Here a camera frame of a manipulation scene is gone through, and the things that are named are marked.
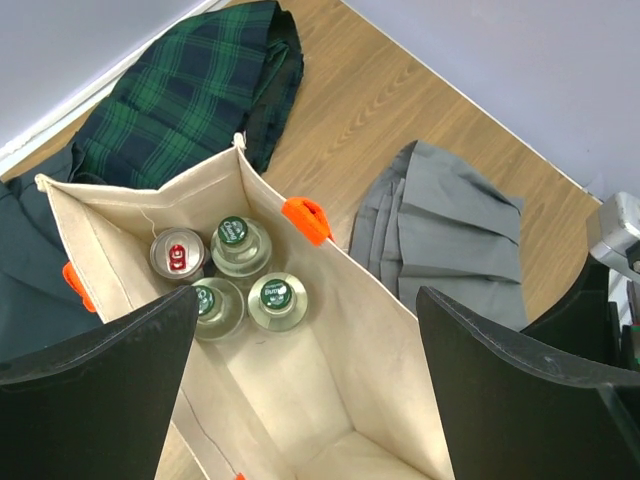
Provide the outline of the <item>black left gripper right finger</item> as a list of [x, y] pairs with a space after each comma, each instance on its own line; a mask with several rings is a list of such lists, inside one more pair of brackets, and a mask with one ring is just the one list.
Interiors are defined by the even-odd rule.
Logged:
[[638, 478], [638, 373], [553, 348], [431, 287], [416, 307], [456, 478]]

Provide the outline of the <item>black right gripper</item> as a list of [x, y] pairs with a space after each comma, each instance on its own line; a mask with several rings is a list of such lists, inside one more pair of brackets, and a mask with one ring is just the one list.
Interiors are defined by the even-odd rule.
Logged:
[[639, 329], [620, 325], [608, 289], [609, 268], [588, 256], [569, 290], [522, 333], [587, 360], [637, 370]]

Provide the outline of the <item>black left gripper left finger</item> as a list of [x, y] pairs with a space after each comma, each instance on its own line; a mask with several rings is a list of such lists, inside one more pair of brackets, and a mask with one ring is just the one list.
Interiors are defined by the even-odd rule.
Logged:
[[1, 364], [4, 479], [152, 479], [198, 313], [182, 286]]

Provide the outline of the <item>beige canvas tote bag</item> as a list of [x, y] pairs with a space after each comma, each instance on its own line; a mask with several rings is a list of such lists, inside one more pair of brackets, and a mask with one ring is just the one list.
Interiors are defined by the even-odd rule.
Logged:
[[171, 227], [209, 238], [231, 215], [261, 222], [276, 267], [309, 304], [285, 333], [245, 323], [194, 342], [172, 422], [208, 479], [450, 479], [418, 320], [331, 240], [314, 245], [253, 170], [245, 141], [156, 190], [39, 174], [61, 240], [104, 322], [168, 293], [151, 267]]

